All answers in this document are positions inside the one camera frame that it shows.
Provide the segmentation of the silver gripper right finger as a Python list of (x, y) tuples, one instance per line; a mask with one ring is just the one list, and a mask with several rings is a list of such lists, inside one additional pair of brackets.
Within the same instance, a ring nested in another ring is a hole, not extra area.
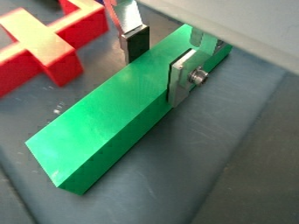
[(207, 81), (211, 70), (226, 58), (226, 43), (202, 30), (191, 29), (190, 42), (194, 48), (170, 65), (167, 101), (174, 108), (188, 97), (191, 89)]

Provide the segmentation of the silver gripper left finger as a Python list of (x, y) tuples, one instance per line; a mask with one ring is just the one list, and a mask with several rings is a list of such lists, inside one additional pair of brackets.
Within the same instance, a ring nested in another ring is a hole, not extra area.
[(130, 64), (150, 50), (150, 26), (143, 23), (136, 0), (104, 0)]

